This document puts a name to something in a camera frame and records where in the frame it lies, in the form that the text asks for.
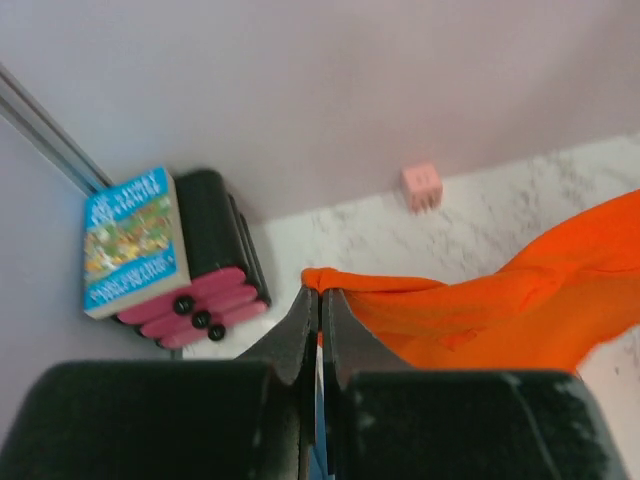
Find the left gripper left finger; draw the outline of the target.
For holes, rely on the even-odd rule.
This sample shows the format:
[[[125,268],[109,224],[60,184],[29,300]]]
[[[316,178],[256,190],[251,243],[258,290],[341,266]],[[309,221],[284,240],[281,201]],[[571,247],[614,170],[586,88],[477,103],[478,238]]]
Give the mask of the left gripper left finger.
[[[240,356],[266,369],[250,479],[307,479],[316,441],[318,295],[303,287],[289,311]]]

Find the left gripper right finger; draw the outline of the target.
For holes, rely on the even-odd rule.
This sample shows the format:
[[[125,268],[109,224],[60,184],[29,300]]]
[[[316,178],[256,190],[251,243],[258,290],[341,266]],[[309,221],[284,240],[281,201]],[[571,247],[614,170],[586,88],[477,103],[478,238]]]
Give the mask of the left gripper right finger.
[[[389,350],[352,312],[345,293],[322,294],[323,386],[329,473],[344,477],[345,390],[359,372],[401,372],[413,368]]]

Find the orange t shirt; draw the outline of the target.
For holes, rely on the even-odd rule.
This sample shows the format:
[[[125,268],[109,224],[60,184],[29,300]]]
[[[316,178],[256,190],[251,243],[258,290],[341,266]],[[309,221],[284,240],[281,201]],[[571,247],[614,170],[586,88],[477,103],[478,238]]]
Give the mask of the orange t shirt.
[[[572,373],[639,322],[639,195],[566,220],[467,282],[333,268],[306,269],[302,282],[341,290],[356,318],[412,366]]]

